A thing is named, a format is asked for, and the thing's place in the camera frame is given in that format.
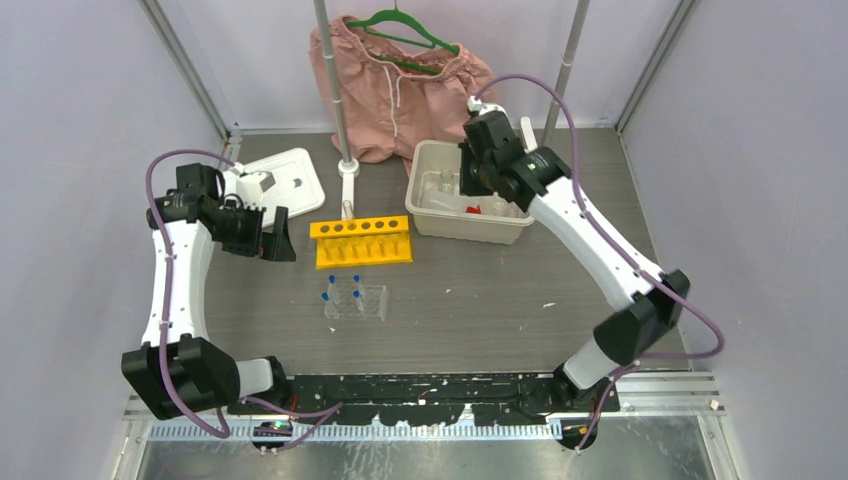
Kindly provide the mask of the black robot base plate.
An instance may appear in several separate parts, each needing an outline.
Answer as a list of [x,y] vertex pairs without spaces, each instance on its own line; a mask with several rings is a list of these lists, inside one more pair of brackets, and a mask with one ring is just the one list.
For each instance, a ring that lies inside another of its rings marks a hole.
[[554,414],[591,414],[606,395],[605,412],[619,409],[608,380],[589,390],[568,387],[545,372],[456,374],[296,375],[278,388],[228,407],[231,414],[270,414],[271,404],[314,424],[324,410],[339,404],[329,425],[412,427],[449,426],[465,409],[478,427],[541,425]]

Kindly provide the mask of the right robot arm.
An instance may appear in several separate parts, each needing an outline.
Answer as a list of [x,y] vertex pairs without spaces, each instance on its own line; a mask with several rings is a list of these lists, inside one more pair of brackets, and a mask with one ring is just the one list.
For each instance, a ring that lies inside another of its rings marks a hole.
[[680,270],[637,263],[636,249],[594,213],[575,173],[548,147],[525,149],[499,106],[471,113],[461,143],[460,192],[496,194],[551,231],[590,274],[613,313],[556,367],[552,390],[567,410],[582,409],[596,385],[631,365],[678,323],[691,283]]

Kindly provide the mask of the blue-capped small test tube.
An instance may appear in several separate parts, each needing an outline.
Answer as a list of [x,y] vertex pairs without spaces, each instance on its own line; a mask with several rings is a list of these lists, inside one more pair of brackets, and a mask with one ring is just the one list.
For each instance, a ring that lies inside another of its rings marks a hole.
[[322,293],[322,299],[324,301],[324,315],[327,319],[338,320],[340,315],[338,310],[336,309],[336,304],[333,301],[332,297],[328,292]]

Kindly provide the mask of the white plastic squeeze bottle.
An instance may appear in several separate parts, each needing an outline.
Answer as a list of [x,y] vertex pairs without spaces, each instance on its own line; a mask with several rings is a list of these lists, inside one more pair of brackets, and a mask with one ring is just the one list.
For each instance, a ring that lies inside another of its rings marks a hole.
[[426,190],[420,200],[420,207],[452,214],[482,213],[481,206],[470,197],[455,195],[438,189]]

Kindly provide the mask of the small clear glass beaker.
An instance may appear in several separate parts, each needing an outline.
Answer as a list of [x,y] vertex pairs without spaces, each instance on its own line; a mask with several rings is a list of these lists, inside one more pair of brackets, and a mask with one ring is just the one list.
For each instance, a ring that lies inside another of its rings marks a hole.
[[497,195],[492,197],[490,214],[503,218],[520,218],[522,216],[521,211],[514,204]]

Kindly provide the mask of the white plastic lid tray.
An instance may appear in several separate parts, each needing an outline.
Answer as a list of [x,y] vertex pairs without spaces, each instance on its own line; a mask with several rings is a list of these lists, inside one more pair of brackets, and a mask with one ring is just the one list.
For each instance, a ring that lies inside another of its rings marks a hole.
[[247,207],[264,208],[263,227],[274,224],[278,207],[293,218],[321,207],[325,193],[308,151],[294,148],[241,165],[241,174],[224,173],[225,193]]

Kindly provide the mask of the small white cup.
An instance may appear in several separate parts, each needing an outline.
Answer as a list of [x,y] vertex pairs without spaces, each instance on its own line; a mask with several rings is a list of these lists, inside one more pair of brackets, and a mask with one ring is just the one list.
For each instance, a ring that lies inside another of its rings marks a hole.
[[439,174],[437,189],[445,194],[454,195],[457,191],[458,174],[450,170],[442,170]]

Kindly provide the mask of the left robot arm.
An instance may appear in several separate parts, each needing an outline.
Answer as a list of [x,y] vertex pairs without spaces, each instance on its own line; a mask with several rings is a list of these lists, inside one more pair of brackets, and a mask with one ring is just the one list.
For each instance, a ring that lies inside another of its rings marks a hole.
[[216,249],[272,262],[296,258],[287,208],[276,209],[266,232],[264,209],[227,199],[223,186],[223,173],[211,166],[180,166],[175,187],[146,212],[155,251],[152,306],[141,345],[123,354],[121,372],[159,420],[230,407],[250,396],[277,413],[292,397],[275,357],[237,361],[209,338],[205,292]]

